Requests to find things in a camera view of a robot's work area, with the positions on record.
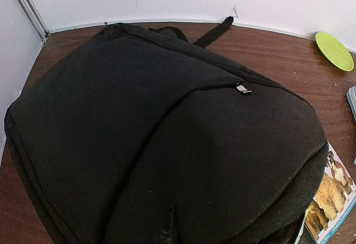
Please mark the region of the blue glasses case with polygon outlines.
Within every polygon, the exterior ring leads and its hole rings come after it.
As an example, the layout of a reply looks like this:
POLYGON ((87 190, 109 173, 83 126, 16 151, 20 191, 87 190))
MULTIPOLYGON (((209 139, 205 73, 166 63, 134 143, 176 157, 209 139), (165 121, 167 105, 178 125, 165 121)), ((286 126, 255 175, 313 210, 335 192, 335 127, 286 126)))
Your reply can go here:
POLYGON ((356 86, 351 87, 347 94, 347 101, 349 103, 354 121, 356 121, 356 86))

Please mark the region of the black student backpack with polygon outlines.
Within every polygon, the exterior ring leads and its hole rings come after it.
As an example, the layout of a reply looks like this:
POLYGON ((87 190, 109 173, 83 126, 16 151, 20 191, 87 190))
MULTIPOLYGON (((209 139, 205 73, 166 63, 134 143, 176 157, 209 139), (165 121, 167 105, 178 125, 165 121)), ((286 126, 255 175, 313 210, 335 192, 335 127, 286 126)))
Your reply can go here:
POLYGON ((298 243, 328 142, 297 94, 195 43, 112 24, 8 108, 54 243, 298 243))

